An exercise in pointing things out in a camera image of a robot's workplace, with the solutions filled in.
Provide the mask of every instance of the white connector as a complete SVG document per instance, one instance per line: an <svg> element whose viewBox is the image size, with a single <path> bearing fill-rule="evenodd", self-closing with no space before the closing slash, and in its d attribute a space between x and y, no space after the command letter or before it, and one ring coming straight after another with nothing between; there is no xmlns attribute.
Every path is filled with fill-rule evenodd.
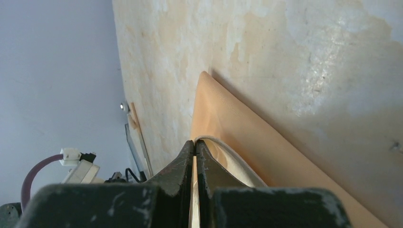
<svg viewBox="0 0 403 228"><path fill-rule="evenodd" d="M60 154L63 155L63 160L59 160L62 166L74 166L80 162L81 153L76 148L62 148Z"/></svg>

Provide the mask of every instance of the white wall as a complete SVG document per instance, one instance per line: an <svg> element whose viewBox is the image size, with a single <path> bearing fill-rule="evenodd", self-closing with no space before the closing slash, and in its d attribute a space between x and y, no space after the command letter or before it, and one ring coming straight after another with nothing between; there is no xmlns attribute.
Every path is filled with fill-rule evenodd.
<svg viewBox="0 0 403 228"><path fill-rule="evenodd" d="M0 0L0 205L61 147L96 152L98 177L129 166L112 3ZM63 180L45 167L32 192Z"/></svg>

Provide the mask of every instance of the purple cable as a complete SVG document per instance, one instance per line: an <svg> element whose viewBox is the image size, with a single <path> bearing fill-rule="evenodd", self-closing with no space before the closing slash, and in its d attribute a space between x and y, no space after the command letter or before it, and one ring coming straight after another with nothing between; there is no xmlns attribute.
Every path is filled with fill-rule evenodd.
<svg viewBox="0 0 403 228"><path fill-rule="evenodd" d="M62 160L62 159L63 159L62 154L50 156L50 157L42 160L38 164L36 164L34 166L34 168L32 168L29 171L29 173L27 174L27 176L24 179L24 182L22 183L22 188L21 188L21 210L22 210L22 212L24 212L25 207L27 206L29 199L31 198L31 186L32 186L32 182L34 181L36 174L43 167L47 166L48 164L55 162L55 161Z"/></svg>

